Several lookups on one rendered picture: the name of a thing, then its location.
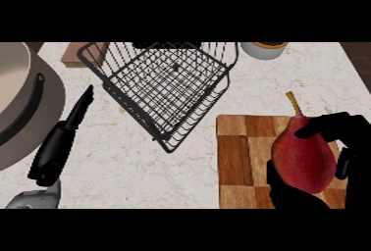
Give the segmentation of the large grey round appliance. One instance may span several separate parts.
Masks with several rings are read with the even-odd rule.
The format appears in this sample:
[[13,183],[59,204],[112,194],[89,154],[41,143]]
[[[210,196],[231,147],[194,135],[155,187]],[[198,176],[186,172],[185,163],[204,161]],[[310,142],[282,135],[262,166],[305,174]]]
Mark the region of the large grey round appliance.
[[36,150],[65,105],[61,77],[25,42],[0,42],[0,171]]

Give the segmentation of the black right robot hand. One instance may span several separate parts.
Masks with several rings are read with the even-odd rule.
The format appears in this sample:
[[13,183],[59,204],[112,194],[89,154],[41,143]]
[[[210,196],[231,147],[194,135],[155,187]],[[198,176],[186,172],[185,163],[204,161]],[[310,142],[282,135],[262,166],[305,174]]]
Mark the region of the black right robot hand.
[[[319,134],[328,143],[336,159],[334,178],[347,180],[344,208],[365,210],[371,208],[371,124],[361,115],[346,112],[309,118],[309,124],[296,132],[296,136],[308,139]],[[272,160],[266,162],[266,183],[269,198],[279,210],[325,210],[327,203],[281,179]]]

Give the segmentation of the small brown wooden block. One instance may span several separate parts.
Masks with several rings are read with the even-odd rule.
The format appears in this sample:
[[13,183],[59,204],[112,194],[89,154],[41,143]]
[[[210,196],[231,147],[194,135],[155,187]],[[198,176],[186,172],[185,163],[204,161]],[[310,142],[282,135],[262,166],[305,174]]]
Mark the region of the small brown wooden block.
[[92,63],[95,67],[104,64],[109,45],[98,42],[83,49],[84,45],[87,45],[87,42],[71,42],[68,44],[61,57],[61,63],[67,68],[86,68],[84,62]]

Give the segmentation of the wooden checkered cutting board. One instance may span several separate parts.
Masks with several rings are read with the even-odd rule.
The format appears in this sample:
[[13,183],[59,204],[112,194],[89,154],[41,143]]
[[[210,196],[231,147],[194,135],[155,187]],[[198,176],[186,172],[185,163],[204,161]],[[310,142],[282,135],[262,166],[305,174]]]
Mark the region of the wooden checkered cutting board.
[[222,209],[272,209],[266,184],[271,145],[285,116],[219,115],[216,119],[219,205]]

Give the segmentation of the red pear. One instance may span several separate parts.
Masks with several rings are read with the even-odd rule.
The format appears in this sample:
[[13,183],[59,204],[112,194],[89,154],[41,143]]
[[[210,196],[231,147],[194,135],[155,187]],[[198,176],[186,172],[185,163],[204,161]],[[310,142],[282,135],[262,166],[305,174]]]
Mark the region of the red pear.
[[334,152],[318,133],[308,139],[296,136],[297,130],[309,124],[309,118],[303,115],[294,93],[288,91],[285,95],[296,115],[274,140],[271,160],[282,181],[309,194],[318,194],[334,179]]

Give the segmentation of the white cup with orange rim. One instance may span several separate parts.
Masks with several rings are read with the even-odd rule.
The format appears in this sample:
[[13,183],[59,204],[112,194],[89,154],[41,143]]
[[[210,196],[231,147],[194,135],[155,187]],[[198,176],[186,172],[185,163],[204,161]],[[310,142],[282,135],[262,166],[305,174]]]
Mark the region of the white cup with orange rim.
[[244,52],[260,60],[272,60],[275,59],[287,46],[287,42],[279,42],[275,45],[263,44],[260,42],[242,42],[241,47]]

